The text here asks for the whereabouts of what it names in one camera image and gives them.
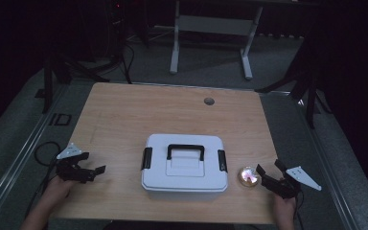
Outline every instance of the white plastic box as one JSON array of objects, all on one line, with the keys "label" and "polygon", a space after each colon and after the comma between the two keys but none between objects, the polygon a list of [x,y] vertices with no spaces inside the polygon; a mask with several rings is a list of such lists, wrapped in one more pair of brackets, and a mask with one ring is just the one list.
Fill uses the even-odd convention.
[{"label": "white plastic box", "polygon": [[228,187],[217,136],[152,134],[143,153],[142,186],[150,198],[211,200]]}]

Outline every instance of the wooden table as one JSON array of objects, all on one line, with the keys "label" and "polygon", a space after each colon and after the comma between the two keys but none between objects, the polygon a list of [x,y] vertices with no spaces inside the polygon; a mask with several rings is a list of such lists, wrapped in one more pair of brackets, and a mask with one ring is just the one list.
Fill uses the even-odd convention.
[{"label": "wooden table", "polygon": [[[213,105],[204,103],[214,99]],[[142,152],[153,133],[218,136],[224,145],[228,189],[212,201],[149,199],[141,185]],[[94,182],[79,184],[54,214],[67,219],[129,219],[273,223],[272,193],[238,181],[261,164],[279,178],[260,97],[251,91],[96,83],[71,137],[90,157],[83,168],[106,165]]]}]

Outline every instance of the hand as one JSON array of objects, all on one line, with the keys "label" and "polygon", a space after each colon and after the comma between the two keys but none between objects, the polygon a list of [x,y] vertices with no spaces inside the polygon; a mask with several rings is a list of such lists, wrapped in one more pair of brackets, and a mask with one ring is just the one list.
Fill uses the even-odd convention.
[{"label": "hand", "polygon": [[279,230],[294,229],[295,208],[295,197],[283,199],[281,196],[274,194],[273,213]]},{"label": "hand", "polygon": [[20,229],[43,229],[53,210],[67,197],[70,189],[77,183],[78,181],[64,181],[59,176],[54,177],[36,206],[23,221]]},{"label": "hand", "polygon": [[49,182],[38,204],[47,210],[53,211],[53,209],[67,197],[71,188],[77,183],[78,181],[64,181],[59,176],[54,177]]}]

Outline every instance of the metal frame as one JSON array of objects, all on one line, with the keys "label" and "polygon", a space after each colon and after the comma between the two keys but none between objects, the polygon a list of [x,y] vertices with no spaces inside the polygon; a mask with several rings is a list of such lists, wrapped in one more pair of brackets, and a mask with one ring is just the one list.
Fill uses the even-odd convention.
[{"label": "metal frame", "polygon": [[174,20],[174,45],[172,47],[172,63],[170,65],[170,73],[176,74],[178,72],[178,56],[180,52],[178,37],[180,31],[193,31],[226,35],[247,35],[247,43],[244,48],[241,49],[241,63],[243,65],[244,77],[247,80],[251,80],[253,78],[253,75],[248,54],[259,25],[262,11],[263,7],[257,8],[254,20],[181,15],[180,2],[176,1]]}]

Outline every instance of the gray floor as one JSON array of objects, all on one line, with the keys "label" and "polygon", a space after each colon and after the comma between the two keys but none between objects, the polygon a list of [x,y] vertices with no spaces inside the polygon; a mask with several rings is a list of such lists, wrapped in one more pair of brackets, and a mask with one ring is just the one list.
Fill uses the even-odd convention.
[{"label": "gray floor", "polygon": [[[253,90],[284,75],[302,40],[257,37],[249,55],[253,80],[242,76],[239,57],[242,42],[242,39],[234,39],[224,44],[199,44],[182,39],[178,73],[171,75],[171,34],[152,40],[149,48],[133,37],[129,42],[134,50],[131,79],[134,83]],[[131,51],[126,49],[126,60],[131,57]],[[103,77],[112,82],[125,82],[121,68],[103,73]],[[56,141],[62,147],[67,145],[92,84],[91,80],[77,76],[70,85],[56,84],[58,100],[47,115],[41,115],[43,102],[34,98],[36,90],[43,86],[40,71],[0,119],[0,191],[5,184],[11,188],[5,190],[8,192],[6,199],[0,203],[0,229],[17,229],[20,225],[46,170],[36,164],[33,150],[46,141]],[[292,85],[293,82],[278,90],[287,92]],[[324,187],[321,192],[304,187],[305,201],[300,213],[305,229],[368,229],[368,183],[334,116],[318,106],[319,113],[314,116],[315,130],[311,130],[304,120],[304,107],[281,92],[262,95],[264,113],[279,158],[290,167],[301,165]],[[50,126],[54,113],[72,115],[71,124]],[[48,147],[45,157],[49,159],[54,151]],[[25,168],[11,184],[6,183],[5,176],[7,171],[14,171],[13,161],[24,162]],[[49,229],[102,229],[107,223],[108,220],[54,219]],[[256,226],[275,229],[273,225]],[[254,229],[251,225],[235,227]]]}]

